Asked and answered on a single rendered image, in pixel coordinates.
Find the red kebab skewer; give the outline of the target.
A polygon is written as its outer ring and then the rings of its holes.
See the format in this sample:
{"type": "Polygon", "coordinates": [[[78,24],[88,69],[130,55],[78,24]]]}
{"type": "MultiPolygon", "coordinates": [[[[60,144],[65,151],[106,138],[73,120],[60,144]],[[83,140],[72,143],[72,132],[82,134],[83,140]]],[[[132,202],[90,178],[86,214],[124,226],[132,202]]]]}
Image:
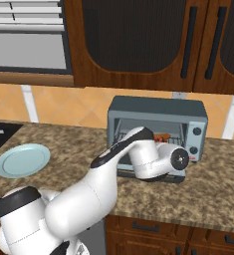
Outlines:
{"type": "Polygon", "coordinates": [[[170,139],[169,133],[156,133],[154,135],[154,140],[157,142],[168,142],[169,139],[170,139]]]}

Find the light blue plate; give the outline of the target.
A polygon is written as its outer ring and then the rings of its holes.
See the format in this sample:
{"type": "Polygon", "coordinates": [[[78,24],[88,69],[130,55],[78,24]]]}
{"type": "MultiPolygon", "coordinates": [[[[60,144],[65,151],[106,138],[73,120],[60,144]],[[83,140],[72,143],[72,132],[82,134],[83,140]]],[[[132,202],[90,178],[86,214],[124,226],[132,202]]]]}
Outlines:
{"type": "Polygon", "coordinates": [[[5,178],[22,178],[35,174],[49,162],[51,153],[37,143],[15,146],[0,156],[0,175],[5,178]]]}

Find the grey appliance front panel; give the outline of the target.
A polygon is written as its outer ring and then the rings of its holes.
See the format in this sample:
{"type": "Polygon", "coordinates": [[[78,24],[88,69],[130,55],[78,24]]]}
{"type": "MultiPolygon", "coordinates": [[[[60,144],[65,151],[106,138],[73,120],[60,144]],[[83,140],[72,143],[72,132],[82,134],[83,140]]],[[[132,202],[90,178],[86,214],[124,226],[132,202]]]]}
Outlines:
{"type": "Polygon", "coordinates": [[[79,235],[91,255],[107,255],[105,222],[101,220],[79,235]]]}

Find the grey range hood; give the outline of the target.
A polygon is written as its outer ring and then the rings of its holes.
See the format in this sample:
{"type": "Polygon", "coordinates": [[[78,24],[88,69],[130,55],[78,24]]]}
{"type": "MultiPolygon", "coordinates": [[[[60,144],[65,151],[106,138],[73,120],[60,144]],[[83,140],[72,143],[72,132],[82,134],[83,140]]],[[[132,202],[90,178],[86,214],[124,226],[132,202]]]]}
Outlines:
{"type": "Polygon", "coordinates": [[[0,72],[72,72],[64,0],[0,0],[0,72]]]}

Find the wooden drawer front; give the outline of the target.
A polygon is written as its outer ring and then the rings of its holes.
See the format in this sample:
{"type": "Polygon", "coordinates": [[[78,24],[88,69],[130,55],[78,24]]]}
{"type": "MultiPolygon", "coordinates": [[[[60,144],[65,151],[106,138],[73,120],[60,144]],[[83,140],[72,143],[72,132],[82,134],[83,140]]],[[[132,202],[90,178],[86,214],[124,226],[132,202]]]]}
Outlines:
{"type": "Polygon", "coordinates": [[[107,255],[185,255],[190,228],[124,216],[106,218],[107,255]],[[132,222],[153,227],[159,232],[132,228],[132,222]]]}
{"type": "Polygon", "coordinates": [[[231,232],[193,228],[187,241],[186,255],[234,255],[234,244],[226,243],[225,235],[234,239],[231,232]]]}

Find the grey toaster oven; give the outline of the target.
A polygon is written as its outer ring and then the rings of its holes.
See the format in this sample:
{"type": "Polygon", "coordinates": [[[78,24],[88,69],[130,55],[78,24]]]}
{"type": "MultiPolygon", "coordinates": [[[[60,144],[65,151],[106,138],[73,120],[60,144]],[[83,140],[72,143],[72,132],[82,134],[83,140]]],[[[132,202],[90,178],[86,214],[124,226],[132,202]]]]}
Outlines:
{"type": "Polygon", "coordinates": [[[202,157],[208,116],[201,101],[115,96],[108,110],[107,141],[112,146],[131,129],[149,128],[154,134],[169,133],[168,143],[184,147],[190,161],[202,157]],[[201,128],[200,135],[193,129],[201,128]],[[190,153],[196,146],[198,152],[190,153]]]}

